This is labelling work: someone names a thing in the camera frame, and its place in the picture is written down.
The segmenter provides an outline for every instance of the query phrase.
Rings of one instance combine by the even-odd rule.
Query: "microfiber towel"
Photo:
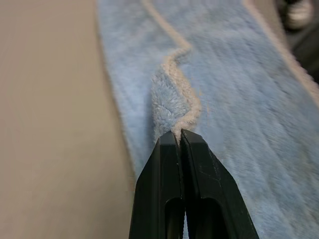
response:
[[[318,238],[318,87],[251,1],[99,0],[98,13],[136,177],[161,134],[190,129],[261,239]]]

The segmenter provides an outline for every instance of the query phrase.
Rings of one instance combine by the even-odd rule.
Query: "clamp jaw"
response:
[[[138,178],[129,239],[259,239],[237,184],[204,139],[162,135]]]

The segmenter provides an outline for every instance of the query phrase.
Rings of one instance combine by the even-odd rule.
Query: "blue fabric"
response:
[[[180,68],[202,103],[194,132],[235,178],[259,237],[318,238],[319,110],[308,92],[241,1],[155,0],[154,6],[192,45]],[[139,176],[154,135],[189,110],[159,70],[176,45],[138,0],[99,0],[98,11]]]

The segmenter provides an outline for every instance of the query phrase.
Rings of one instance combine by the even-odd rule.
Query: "tan countertop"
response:
[[[0,1],[0,238],[127,239],[132,171],[93,0]]]

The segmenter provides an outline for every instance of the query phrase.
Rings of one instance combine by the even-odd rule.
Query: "blue towel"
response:
[[[98,1],[136,176],[158,136],[189,127],[235,178],[260,239],[316,239],[318,89],[249,7],[241,0]]]

